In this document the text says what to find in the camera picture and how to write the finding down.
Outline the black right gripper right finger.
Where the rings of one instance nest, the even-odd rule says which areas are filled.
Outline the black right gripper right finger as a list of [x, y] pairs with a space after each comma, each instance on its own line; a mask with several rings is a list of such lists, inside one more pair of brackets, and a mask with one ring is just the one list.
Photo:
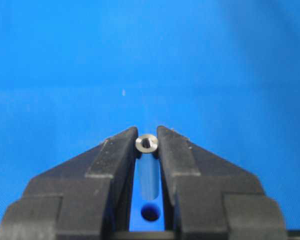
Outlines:
[[251, 172], [157, 128], [164, 224], [181, 240], [286, 240], [278, 203]]

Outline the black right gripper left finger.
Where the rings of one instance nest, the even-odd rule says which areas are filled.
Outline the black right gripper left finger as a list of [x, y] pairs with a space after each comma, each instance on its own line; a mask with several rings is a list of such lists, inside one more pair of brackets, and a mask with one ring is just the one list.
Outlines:
[[135, 160], [136, 127], [35, 177], [0, 223], [1, 240], [98, 240], [116, 228], [116, 210]]

